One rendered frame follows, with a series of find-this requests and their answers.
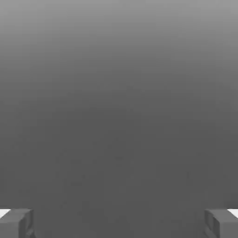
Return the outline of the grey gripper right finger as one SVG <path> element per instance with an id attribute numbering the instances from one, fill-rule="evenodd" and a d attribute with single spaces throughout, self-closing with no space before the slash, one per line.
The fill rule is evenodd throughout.
<path id="1" fill-rule="evenodd" d="M 238 209 L 205 209 L 206 238 L 238 238 Z"/>

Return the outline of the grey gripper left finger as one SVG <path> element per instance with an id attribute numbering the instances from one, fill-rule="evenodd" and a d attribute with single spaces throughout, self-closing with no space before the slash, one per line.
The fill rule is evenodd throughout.
<path id="1" fill-rule="evenodd" d="M 0 209 L 0 238 L 35 238 L 33 209 Z"/>

